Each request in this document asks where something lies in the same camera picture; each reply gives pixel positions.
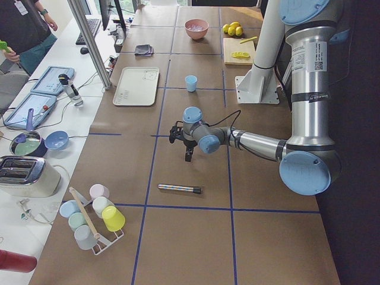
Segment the person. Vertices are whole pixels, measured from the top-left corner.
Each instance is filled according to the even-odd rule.
[[[57,40],[50,29],[57,31],[58,26],[39,0],[1,2],[0,40],[7,43],[10,51],[2,52],[30,75]]]

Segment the jeans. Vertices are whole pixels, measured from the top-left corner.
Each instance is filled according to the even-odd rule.
[[[20,64],[29,75],[34,73],[34,70],[36,70],[56,40],[56,36],[50,34],[50,36],[39,45],[20,54]]]

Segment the computer mouse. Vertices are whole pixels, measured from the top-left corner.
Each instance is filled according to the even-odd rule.
[[[85,55],[86,53],[89,53],[88,48],[85,46],[81,47],[81,54]]]

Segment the person's hand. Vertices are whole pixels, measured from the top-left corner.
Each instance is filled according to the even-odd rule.
[[[14,50],[12,50],[10,47],[8,47],[8,49],[11,52],[7,52],[5,49],[2,50],[5,58],[11,62],[14,62],[15,64],[19,63],[20,62],[20,55],[16,54],[16,52]]]
[[[47,22],[49,27],[53,29],[53,31],[57,31],[58,26],[55,23],[55,21],[52,19],[52,17],[49,16],[49,14],[45,14],[43,18],[45,19],[45,22]]]

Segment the blue bowl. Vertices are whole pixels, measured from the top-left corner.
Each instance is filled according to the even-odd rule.
[[[64,150],[69,143],[69,136],[65,131],[52,132],[45,139],[45,147],[49,150]]]

